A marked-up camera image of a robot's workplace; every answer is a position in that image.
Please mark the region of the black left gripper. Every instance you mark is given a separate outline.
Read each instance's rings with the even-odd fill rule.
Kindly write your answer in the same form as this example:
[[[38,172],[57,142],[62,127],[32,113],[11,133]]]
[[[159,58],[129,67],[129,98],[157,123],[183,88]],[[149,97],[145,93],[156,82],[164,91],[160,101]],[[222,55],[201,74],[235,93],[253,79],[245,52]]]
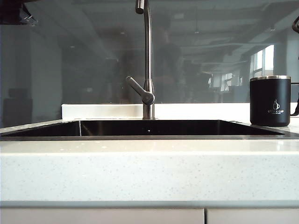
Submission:
[[[0,24],[36,26],[38,20],[33,17],[22,2],[1,2]]]

